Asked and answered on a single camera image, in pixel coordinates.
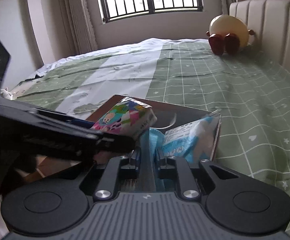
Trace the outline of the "blue wet wipes pack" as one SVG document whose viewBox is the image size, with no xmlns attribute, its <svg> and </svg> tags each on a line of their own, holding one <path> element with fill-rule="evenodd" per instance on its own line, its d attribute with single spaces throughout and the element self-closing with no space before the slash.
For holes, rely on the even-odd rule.
<svg viewBox="0 0 290 240">
<path fill-rule="evenodd" d="M 190 164 L 210 159 L 220 120 L 221 115 L 215 112 L 166 131 L 161 146 L 163 155 L 182 157 Z"/>
</svg>

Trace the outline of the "colourful tissue pack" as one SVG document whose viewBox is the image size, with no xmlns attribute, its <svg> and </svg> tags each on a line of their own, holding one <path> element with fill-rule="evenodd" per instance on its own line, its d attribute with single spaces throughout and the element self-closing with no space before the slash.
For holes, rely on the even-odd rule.
<svg viewBox="0 0 290 240">
<path fill-rule="evenodd" d="M 152 106 L 125 97 L 95 122 L 92 129 L 106 133 L 125 135 L 137 140 L 148 130 L 157 117 Z"/>
</svg>

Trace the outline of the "pink cardboard box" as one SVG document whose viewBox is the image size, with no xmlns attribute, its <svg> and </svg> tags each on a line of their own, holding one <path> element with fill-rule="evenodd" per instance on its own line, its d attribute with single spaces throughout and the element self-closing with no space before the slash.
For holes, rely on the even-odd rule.
<svg viewBox="0 0 290 240">
<path fill-rule="evenodd" d="M 84 119 L 89 122 L 96 122 L 105 114 L 105 112 L 109 111 L 110 108 L 125 97 L 125 95 L 113 95 L 110 99 L 102 103 L 101 106 L 95 111 L 75 114 L 74 117 Z M 165 131 L 169 129 L 185 125 L 189 122 L 197 121 L 210 114 L 209 111 L 204 111 L 202 109 L 195 109 L 140 98 L 137 100 L 152 106 L 153 112 L 157 117 L 157 121 L 153 125 L 153 128 L 161 131 L 162 133 L 165 133 Z M 52 159 L 50 157 L 38 157 L 37 163 L 38 167 L 36 171 L 23 177 L 26 182 L 32 183 L 77 164 L 75 161 L 62 161 Z"/>
</svg>

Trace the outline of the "white plush at bedside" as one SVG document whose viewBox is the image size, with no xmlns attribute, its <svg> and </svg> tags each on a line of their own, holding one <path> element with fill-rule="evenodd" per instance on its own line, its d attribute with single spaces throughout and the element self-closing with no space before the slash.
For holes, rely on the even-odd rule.
<svg viewBox="0 0 290 240">
<path fill-rule="evenodd" d="M 7 88 L 0 89 L 0 95 L 1 95 L 1 97 L 8 99 L 8 100 L 15 100 L 17 98 L 17 96 L 14 93 L 8 91 Z"/>
</svg>

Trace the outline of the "green white bedspread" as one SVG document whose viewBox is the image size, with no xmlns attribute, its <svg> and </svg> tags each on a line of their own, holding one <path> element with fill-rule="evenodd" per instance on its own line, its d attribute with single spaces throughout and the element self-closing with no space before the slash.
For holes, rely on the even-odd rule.
<svg viewBox="0 0 290 240">
<path fill-rule="evenodd" d="M 151 38 L 47 64 L 10 92 L 73 118 L 125 95 L 221 120 L 212 157 L 188 163 L 201 200 L 178 198 L 169 179 L 137 191 L 138 177 L 93 200 L 102 168 L 152 125 L 129 153 L 101 151 L 32 183 L 18 170 L 22 183 L 0 195 L 0 239 L 290 239 L 290 72 L 262 51 L 216 56 L 206 40 Z"/>
</svg>

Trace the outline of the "grey curtain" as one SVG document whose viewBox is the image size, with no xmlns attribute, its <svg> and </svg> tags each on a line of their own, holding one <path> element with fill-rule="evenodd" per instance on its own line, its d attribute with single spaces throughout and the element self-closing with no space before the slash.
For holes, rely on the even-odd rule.
<svg viewBox="0 0 290 240">
<path fill-rule="evenodd" d="M 77 54 L 98 50 L 87 0 L 60 0 L 66 36 Z"/>
</svg>

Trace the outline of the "cream round plush red feet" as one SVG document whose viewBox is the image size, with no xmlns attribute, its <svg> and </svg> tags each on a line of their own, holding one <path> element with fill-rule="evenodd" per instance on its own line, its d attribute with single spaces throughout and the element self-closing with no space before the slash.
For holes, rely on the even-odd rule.
<svg viewBox="0 0 290 240">
<path fill-rule="evenodd" d="M 236 55 L 248 45 L 249 37 L 255 31 L 249 29 L 239 18 L 230 15 L 215 17 L 206 32 L 208 43 L 214 55 Z"/>
</svg>

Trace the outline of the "beige padded headboard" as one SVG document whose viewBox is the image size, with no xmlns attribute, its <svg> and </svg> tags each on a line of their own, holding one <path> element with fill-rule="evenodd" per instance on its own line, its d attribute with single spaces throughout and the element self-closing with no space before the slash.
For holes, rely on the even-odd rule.
<svg viewBox="0 0 290 240">
<path fill-rule="evenodd" d="M 246 0 L 229 13 L 255 34 L 249 42 L 290 72 L 290 0 Z"/>
</svg>

